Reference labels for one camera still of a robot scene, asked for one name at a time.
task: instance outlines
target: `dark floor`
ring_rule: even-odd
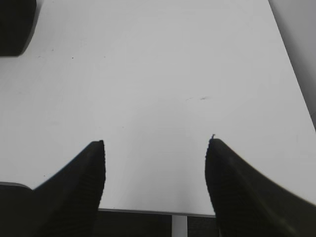
[[[93,237],[171,237],[172,216],[99,211]],[[188,237],[218,237],[215,218],[188,217]]]

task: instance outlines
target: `table surface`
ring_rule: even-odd
[[[0,180],[35,188],[104,140],[100,208],[214,214],[212,134],[316,203],[316,133],[266,0],[45,0],[0,58]]]

